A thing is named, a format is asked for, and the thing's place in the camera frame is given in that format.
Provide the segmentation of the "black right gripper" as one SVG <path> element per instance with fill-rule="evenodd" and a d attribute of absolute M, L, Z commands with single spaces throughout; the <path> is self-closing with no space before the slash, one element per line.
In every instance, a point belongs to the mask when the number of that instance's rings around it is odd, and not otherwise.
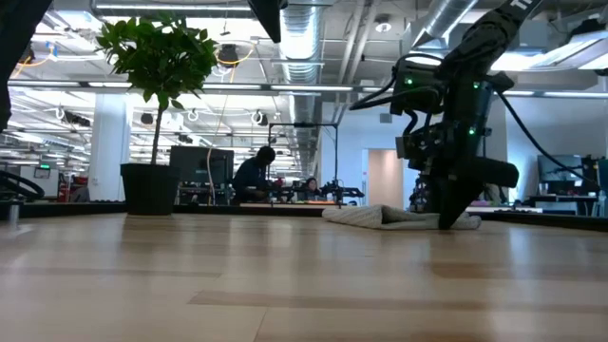
<path fill-rule="evenodd" d="M 438 228 L 449 230 L 487 185 L 513 188 L 519 171 L 507 161 L 478 154 L 492 130 L 486 120 L 472 123 L 447 120 L 426 124 L 396 139 L 397 156 L 431 183 L 431 212 Z"/>

